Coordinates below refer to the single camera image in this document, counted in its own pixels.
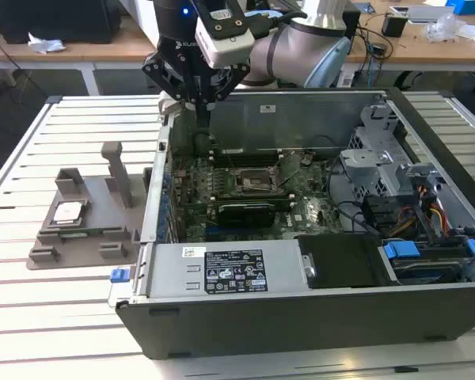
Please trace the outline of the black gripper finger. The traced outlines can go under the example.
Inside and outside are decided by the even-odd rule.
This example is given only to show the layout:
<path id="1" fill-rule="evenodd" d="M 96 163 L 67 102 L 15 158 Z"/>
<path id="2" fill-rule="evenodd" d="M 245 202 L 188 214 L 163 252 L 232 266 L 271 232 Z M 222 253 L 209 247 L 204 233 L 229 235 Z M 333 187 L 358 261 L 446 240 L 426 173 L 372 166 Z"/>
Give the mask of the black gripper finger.
<path id="1" fill-rule="evenodd" d="M 160 114 L 167 116 L 185 107 L 194 112 L 195 125 L 202 127 L 200 93 L 185 53 L 174 55 L 178 66 L 168 63 L 161 52 L 146 57 L 142 71 L 161 89 L 158 103 Z"/>
<path id="2" fill-rule="evenodd" d="M 202 75 L 202 127 L 208 127 L 215 104 L 227 96 L 250 72 L 248 63 L 238 63 L 220 69 L 209 68 Z"/>

